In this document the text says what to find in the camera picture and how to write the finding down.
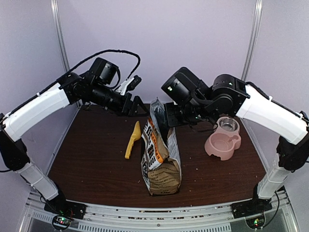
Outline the pink double pet bowl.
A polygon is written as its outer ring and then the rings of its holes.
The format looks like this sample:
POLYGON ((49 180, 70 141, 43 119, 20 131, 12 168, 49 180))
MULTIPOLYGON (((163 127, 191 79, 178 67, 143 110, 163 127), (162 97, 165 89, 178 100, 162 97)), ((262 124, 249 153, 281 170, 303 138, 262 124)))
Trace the pink double pet bowl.
POLYGON ((239 123, 230 117, 223 116, 217 120, 214 132, 206 140, 204 149, 211 156, 219 157, 221 161, 229 160, 235 150, 240 148, 241 136, 239 123))

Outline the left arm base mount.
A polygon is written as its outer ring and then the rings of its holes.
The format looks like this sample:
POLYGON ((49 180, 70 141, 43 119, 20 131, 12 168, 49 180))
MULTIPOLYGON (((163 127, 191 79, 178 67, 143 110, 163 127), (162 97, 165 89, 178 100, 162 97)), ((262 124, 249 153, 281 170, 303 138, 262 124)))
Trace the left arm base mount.
POLYGON ((68 218, 83 219, 86 211, 86 205, 67 201, 63 191, 56 184, 58 195, 52 200, 46 200, 44 210, 68 218))

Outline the brown pet food bag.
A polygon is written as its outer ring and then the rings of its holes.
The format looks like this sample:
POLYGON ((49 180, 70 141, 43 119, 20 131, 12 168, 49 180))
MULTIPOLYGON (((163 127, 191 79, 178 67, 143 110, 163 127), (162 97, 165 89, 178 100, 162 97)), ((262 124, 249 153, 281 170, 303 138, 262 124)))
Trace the brown pet food bag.
POLYGON ((168 126, 166 110, 159 99, 150 104, 141 137, 141 173, 149 194, 176 193, 182 182, 176 130, 168 126))

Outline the yellow plastic scoop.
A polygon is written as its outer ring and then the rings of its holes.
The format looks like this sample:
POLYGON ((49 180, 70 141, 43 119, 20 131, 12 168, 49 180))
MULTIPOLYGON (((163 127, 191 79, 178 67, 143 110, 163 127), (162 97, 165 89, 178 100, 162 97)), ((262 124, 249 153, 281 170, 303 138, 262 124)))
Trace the yellow plastic scoop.
POLYGON ((140 129, 140 122, 137 121, 134 126, 134 130, 131 134, 131 137, 129 139, 129 142, 127 144, 126 152, 125 152, 125 159, 130 159, 131 151, 133 148, 133 145, 136 141, 138 141, 141 138, 141 129, 140 129))

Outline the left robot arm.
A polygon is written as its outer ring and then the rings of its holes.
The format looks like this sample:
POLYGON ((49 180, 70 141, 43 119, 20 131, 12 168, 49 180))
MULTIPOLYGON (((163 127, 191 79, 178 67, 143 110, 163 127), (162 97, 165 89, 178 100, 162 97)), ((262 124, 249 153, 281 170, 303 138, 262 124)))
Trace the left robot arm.
POLYGON ((59 187, 38 168, 27 155, 22 135, 52 113, 78 101, 94 103, 119 116, 141 116, 138 109, 149 114, 139 96, 131 91, 141 82, 137 75, 122 83, 110 85, 115 75, 120 75, 115 64, 96 58, 90 69, 83 74, 68 71, 42 92, 13 111, 0 115, 0 153, 9 171, 20 174, 35 188, 47 205, 60 215, 69 210, 69 203, 59 187))

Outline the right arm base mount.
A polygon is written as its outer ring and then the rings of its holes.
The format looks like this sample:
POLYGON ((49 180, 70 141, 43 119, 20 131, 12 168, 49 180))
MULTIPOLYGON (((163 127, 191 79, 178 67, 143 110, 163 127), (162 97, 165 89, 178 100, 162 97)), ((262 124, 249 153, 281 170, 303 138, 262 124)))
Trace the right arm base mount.
POLYGON ((271 199, 261 199, 257 192, 253 193, 250 200, 231 204, 234 219, 260 214, 272 209, 271 199))

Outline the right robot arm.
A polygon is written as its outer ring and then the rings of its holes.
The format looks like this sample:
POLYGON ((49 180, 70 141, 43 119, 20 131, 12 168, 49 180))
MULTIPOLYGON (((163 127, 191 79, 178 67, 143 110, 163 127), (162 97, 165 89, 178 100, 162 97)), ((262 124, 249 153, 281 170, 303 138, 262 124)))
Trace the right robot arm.
POLYGON ((257 184, 257 193, 248 201, 248 210, 258 213, 265 207, 290 172, 304 166, 309 157, 309 120, 304 112, 294 112, 251 82, 229 74, 217 76, 206 85, 188 68, 177 70, 162 90, 172 99, 165 104, 170 127, 216 123, 220 115, 255 122, 279 135, 278 160, 257 184))

